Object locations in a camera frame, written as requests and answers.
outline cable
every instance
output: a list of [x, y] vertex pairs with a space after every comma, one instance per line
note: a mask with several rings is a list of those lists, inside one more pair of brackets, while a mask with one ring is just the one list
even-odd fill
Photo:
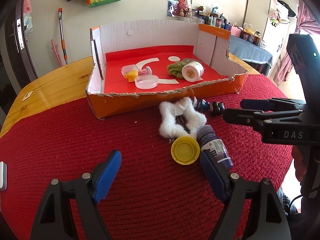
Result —
[[[320, 186], [314, 188], [313, 190], [311, 190], [310, 193], [317, 191], [319, 188], [320, 188]], [[291, 215], [290, 209], [291, 209], [291, 206], [292, 206], [293, 202], [296, 201], [296, 200], [297, 200], [298, 198], [300, 198], [300, 197], [303, 197], [303, 195], [299, 195], [299, 196], [295, 197], [295, 198], [290, 202], [290, 205], [289, 205], [289, 215]]]

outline wooden table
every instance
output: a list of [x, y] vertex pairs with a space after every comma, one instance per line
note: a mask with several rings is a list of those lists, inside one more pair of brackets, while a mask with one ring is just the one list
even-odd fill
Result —
[[[246, 68], [250, 74], [259, 74], [254, 68], [231, 53], [229, 57]], [[92, 68], [92, 57], [87, 57], [58, 68], [24, 87], [4, 121], [0, 138], [16, 122], [25, 117], [86, 97], [85, 88]], [[33, 91], [33, 94], [23, 102], [24, 96], [31, 91]]]

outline door handle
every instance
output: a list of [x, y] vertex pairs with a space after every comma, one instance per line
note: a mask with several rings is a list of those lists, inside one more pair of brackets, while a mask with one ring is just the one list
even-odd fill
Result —
[[16, 30], [15, 30], [15, 28], [14, 28], [14, 24], [15, 24], [15, 22], [13, 22], [13, 24], [12, 24], [12, 27], [13, 27], [13, 34], [11, 34], [11, 35], [10, 35], [10, 37], [12, 37], [12, 36], [13, 36], [14, 41], [15, 41], [15, 43], [16, 43], [16, 47], [17, 47], [18, 54], [20, 54], [20, 50], [19, 50], [18, 43], [17, 43]]

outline black toy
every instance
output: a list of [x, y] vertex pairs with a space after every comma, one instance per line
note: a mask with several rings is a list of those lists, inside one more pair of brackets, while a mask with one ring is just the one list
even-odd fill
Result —
[[222, 102], [212, 102], [210, 106], [210, 112], [212, 116], [222, 115], [225, 109], [226, 108]]
[[199, 112], [208, 111], [210, 110], [210, 103], [204, 99], [200, 99], [196, 105], [196, 110]]

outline red knit rug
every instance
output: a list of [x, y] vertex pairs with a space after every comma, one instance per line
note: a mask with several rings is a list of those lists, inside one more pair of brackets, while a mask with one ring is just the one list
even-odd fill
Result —
[[[243, 98], [284, 94], [263, 75], [249, 75], [239, 95], [208, 98], [240, 107]], [[245, 179], [270, 178], [278, 189], [289, 169], [291, 147], [267, 145], [251, 127], [227, 124], [207, 115]], [[48, 183], [78, 178], [102, 162], [112, 149], [122, 165], [109, 194], [98, 205], [114, 240], [208, 239], [223, 205], [207, 182], [199, 161], [182, 166], [173, 161], [168, 139], [160, 137], [157, 107], [97, 120], [87, 99], [57, 106], [25, 118], [0, 139], [0, 160], [7, 164], [7, 189], [1, 212], [18, 239], [27, 240]], [[244, 231], [246, 203], [237, 235]], [[74, 212], [80, 239], [86, 239]]]

